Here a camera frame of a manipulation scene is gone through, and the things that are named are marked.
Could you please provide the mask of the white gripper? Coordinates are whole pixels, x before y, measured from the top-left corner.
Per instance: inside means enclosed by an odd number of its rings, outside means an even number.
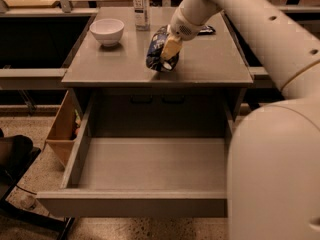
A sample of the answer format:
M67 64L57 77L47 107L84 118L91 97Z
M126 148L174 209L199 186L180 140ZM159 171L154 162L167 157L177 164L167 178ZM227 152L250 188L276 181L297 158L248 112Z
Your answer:
M160 58L168 61L178 54L182 48L182 40L193 39L203 27L203 23L204 19L201 13L178 7L171 18L171 34L166 37L163 43Z

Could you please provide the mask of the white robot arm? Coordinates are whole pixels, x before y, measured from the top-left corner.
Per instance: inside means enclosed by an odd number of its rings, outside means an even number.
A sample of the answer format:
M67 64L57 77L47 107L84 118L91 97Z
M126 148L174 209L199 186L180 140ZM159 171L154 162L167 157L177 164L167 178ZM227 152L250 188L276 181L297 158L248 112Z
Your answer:
M278 96L237 126L227 161L229 240L320 240L320 42L267 0L183 0L163 58L224 11Z

